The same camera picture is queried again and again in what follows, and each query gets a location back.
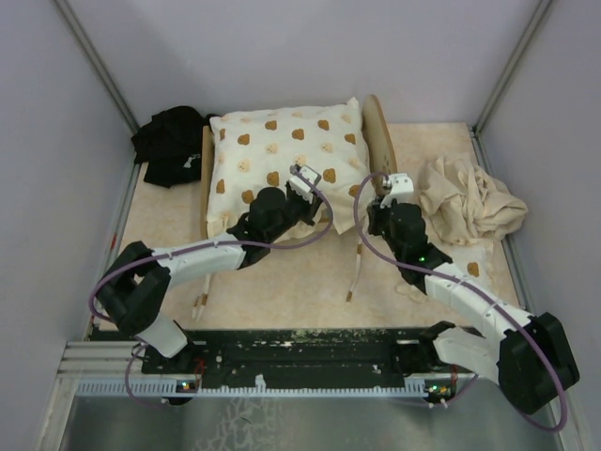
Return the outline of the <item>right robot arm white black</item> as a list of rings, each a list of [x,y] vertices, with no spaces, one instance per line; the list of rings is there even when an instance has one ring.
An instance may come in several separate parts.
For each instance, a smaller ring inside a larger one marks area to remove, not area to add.
[[[494,382],[524,414],[550,401],[566,404],[565,392],[580,379],[562,323],[505,303],[429,241],[418,206],[376,199],[367,208],[368,232],[391,250],[387,262],[427,297],[470,321],[474,332],[442,321],[432,326],[419,349],[421,364],[438,372],[458,365]]]

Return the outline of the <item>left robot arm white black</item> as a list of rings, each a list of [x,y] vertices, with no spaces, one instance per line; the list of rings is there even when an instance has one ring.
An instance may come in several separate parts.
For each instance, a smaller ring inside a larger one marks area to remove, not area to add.
[[[216,272],[241,270],[261,261],[271,250],[284,250],[276,241],[299,222],[312,226],[323,196],[264,188],[238,223],[212,240],[188,246],[151,249],[131,243],[99,281],[95,298],[110,321],[162,356],[177,373],[195,361],[191,339],[162,312],[167,292]]]

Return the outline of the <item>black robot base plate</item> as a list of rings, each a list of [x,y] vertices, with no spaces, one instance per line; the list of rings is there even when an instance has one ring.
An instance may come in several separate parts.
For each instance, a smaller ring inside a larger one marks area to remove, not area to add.
[[[427,350],[424,329],[293,329],[191,331],[194,346],[167,360],[152,349],[138,361],[145,375],[191,379],[193,387],[253,384],[262,374],[278,386],[386,387],[412,376],[453,379],[467,374]]]

